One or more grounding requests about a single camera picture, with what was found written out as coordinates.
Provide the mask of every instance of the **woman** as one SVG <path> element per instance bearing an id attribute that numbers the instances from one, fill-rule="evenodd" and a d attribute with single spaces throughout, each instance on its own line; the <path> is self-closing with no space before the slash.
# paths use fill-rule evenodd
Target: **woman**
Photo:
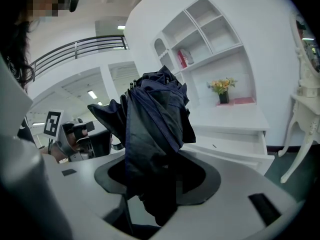
<path id="1" fill-rule="evenodd" d="M 0 53 L 7 62 L 20 86 L 27 92 L 27 83 L 33 79 L 34 71 L 27 60 L 28 37 L 30 23 L 39 17 L 54 16 L 58 10 L 64 9 L 68 0 L 13 0 L 8 6 L 7 0 L 1 0 L 3 10 L 1 24 L 3 37 L 0 41 Z M 17 136 L 34 143 L 26 117 L 24 118 Z M 73 133 L 69 134 L 68 142 L 74 150 L 78 149 Z M 51 150 L 41 149 L 43 154 L 50 153 L 58 161 L 66 158 L 54 143 Z"/>

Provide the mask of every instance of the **pink tray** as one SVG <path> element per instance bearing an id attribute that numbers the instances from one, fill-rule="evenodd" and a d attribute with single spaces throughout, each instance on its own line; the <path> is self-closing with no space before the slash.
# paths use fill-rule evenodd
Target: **pink tray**
<path id="1" fill-rule="evenodd" d="M 220 104 L 220 101 L 218 101 L 218 103 L 216 105 L 217 106 L 233 106 L 233 105 L 250 104 L 250 103 L 256 103 L 254 98 L 246 97 L 246 98 L 230 99 L 229 103 L 227 103 L 227 104 Z"/>

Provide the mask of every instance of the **folded umbrella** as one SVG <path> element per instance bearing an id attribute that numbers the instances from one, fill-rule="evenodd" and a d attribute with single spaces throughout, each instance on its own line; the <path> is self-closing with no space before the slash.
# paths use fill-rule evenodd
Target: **folded umbrella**
<path id="1" fill-rule="evenodd" d="M 120 104 L 88 106 L 125 146 L 128 191 L 139 196 L 160 226 L 177 209 L 175 155 L 184 143 L 196 142 L 188 102 L 186 84 L 164 66 L 143 74 Z"/>

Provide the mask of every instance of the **person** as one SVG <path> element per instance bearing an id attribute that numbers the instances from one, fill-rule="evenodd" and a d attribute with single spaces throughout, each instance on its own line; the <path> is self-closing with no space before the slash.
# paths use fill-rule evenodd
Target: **person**
<path id="1" fill-rule="evenodd" d="M 2 37 L 0 42 L 0 53 L 7 63 L 21 88 L 28 92 L 28 82 L 33 79 L 34 70 L 29 66 L 28 54 L 28 33 L 30 24 L 40 17 L 55 16 L 58 10 L 64 9 L 68 0 L 12 0 L 8 6 L 8 0 L 1 0 L 2 14 Z M 34 143 L 33 136 L 25 117 L 17 136 Z M 74 133 L 68 134 L 68 142 L 75 151 L 79 149 Z M 50 152 L 48 147 L 40 150 L 42 154 L 50 153 L 59 162 L 67 158 L 54 143 Z"/>
<path id="2" fill-rule="evenodd" d="M 310 45 L 303 39 L 303 38 L 304 38 L 304 31 L 307 30 L 306 26 L 296 20 L 296 27 L 297 27 L 297 29 L 298 29 L 299 37 L 300 37 L 300 39 L 301 39 L 303 48 L 304 48 L 304 50 L 305 50 L 305 53 L 306 53 L 309 61 L 311 62 L 313 68 L 314 68 L 317 72 L 319 72 L 319 71 L 320 71 L 319 59 L 318 59 L 317 56 L 313 53 Z"/>

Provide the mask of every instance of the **metal railing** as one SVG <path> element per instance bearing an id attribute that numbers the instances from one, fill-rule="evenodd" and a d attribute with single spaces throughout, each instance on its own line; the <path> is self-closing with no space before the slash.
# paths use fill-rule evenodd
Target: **metal railing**
<path id="1" fill-rule="evenodd" d="M 34 70 L 33 81 L 46 70 L 80 57 L 95 54 L 101 50 L 106 52 L 127 49 L 128 45 L 124 35 L 102 35 L 67 43 L 30 64 Z"/>

